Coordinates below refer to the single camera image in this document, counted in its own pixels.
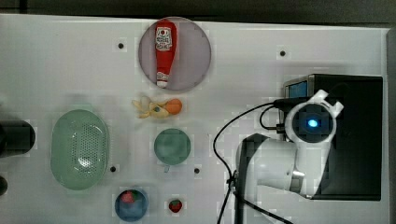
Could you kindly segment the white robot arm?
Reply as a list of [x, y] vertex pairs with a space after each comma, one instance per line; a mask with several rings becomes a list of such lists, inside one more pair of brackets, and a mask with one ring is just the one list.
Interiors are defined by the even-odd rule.
[[319, 90], [295, 105], [284, 125], [287, 140], [260, 133], [246, 137], [236, 154], [236, 193], [248, 196], [258, 186], [287, 190], [305, 198], [319, 189], [343, 104], [330, 104]]

